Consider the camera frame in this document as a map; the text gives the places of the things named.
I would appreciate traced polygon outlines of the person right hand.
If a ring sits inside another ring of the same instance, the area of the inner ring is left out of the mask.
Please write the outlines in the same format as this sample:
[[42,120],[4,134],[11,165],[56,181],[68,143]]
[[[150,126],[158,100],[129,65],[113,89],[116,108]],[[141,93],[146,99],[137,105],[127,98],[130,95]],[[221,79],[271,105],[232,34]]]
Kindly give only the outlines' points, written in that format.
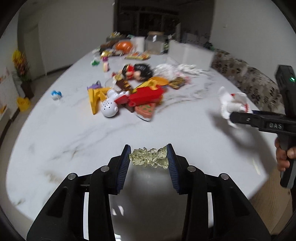
[[290,148],[288,151],[283,150],[280,147],[280,140],[279,138],[275,139],[275,147],[276,147],[276,160],[277,160],[277,168],[279,171],[285,171],[287,168],[290,167],[290,163],[288,158],[294,160],[296,155],[296,147]]

